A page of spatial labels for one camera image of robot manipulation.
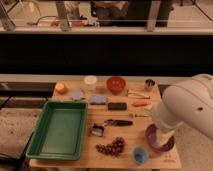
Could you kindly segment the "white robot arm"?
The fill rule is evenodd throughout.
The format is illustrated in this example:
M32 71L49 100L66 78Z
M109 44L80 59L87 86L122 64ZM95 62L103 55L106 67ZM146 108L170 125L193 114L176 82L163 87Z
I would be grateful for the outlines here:
M183 123L213 140L213 75L199 74L170 85L150 115L158 145L166 144Z

